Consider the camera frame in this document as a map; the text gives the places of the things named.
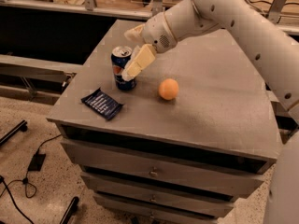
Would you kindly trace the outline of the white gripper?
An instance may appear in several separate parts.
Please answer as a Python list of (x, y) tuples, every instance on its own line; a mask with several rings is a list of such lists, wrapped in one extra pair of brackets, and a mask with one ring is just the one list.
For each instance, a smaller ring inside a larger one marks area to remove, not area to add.
[(150, 18), (145, 25), (141, 24), (124, 33), (126, 39), (143, 46), (136, 46), (129, 62), (125, 65), (121, 76), (125, 81), (137, 77), (144, 69), (152, 64), (158, 53), (165, 53), (177, 45), (163, 12)]

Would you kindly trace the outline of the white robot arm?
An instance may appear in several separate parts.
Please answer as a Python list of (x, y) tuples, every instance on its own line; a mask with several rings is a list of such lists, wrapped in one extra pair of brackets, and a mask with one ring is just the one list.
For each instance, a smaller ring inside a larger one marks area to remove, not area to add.
[(289, 116), (299, 124), (299, 44), (246, 0), (183, 0), (124, 33), (142, 44), (121, 75), (138, 76), (158, 53), (190, 36), (226, 29), (244, 51)]

